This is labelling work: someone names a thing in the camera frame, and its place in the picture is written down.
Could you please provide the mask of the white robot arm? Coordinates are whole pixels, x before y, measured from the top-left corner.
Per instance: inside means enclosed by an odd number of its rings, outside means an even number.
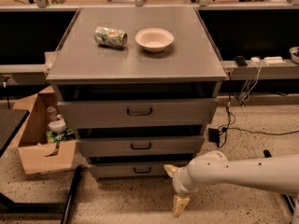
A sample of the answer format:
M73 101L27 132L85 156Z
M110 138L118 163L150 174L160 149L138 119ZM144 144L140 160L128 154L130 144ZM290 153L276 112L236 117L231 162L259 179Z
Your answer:
M190 197L201 187L232 184L241 187L273 191L296 199L292 224L299 224L299 155L229 161L213 150L197 155L186 166L165 164L175 190L173 217L180 217Z

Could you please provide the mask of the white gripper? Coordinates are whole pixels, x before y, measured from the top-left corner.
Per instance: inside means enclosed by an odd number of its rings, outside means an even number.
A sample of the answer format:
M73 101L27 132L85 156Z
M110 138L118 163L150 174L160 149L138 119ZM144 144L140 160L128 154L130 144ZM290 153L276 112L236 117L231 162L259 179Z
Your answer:
M165 164L164 169L172 178L172 184L177 194L173 198L173 217L180 217L190 201L188 196L197 192L199 187L191 179L186 167L178 168L172 164Z

